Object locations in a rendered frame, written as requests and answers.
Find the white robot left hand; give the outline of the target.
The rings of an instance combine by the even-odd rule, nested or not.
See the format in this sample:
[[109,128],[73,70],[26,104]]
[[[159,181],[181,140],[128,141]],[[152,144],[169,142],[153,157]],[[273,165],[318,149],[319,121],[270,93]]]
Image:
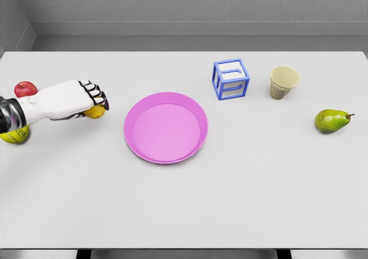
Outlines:
[[100,86],[89,80],[70,80],[44,90],[51,102],[52,120],[92,117],[91,109],[109,110],[109,102]]

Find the yellow lemon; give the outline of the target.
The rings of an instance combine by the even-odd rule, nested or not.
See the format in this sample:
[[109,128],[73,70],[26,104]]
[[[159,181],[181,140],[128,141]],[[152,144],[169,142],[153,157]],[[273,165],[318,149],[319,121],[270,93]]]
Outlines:
[[85,117],[91,118],[91,119],[98,119],[101,118],[105,114],[106,108],[104,106],[104,103],[95,104],[93,107],[89,108],[86,111],[83,111],[82,114]]

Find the pink round plate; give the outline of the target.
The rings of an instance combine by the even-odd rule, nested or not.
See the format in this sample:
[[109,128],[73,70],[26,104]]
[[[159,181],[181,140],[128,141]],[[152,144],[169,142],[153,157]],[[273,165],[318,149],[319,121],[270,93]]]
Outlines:
[[188,159],[204,144],[208,118],[190,97],[159,92],[138,101],[124,122],[124,137],[133,153],[157,164]]

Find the red apple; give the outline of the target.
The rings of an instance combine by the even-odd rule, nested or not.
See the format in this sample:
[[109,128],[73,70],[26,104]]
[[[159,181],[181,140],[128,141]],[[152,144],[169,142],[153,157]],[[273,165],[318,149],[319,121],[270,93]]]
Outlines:
[[19,82],[14,87],[14,94],[17,98],[22,98],[22,97],[25,97],[25,96],[32,96],[32,95],[35,95],[37,93],[38,93],[37,87],[29,81]]

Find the yellow-green tennis ball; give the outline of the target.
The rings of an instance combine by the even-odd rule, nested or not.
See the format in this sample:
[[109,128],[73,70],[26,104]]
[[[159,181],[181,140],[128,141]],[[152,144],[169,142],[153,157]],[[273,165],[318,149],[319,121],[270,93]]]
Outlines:
[[25,127],[10,131],[8,133],[0,134],[0,139],[8,144],[21,144],[26,141],[30,134],[29,125]]

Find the blue and white letter block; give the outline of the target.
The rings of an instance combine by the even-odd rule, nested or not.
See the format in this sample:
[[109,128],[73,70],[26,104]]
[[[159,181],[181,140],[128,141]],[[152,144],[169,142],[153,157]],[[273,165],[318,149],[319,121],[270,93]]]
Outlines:
[[218,100],[246,95],[250,76],[242,59],[215,61],[212,84]]

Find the beige ribbed cup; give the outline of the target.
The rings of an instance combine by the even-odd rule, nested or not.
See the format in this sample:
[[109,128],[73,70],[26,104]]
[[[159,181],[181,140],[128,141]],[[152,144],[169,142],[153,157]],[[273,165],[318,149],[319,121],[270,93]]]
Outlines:
[[277,66],[270,73],[270,95],[273,99],[282,99],[300,82],[300,74],[292,67]]

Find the green pear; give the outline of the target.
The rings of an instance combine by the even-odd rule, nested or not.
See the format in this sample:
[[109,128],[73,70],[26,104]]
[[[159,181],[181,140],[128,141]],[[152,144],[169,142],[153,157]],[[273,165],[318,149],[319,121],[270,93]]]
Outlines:
[[347,126],[354,115],[341,110],[325,109],[315,116],[315,127],[325,134],[335,133]]

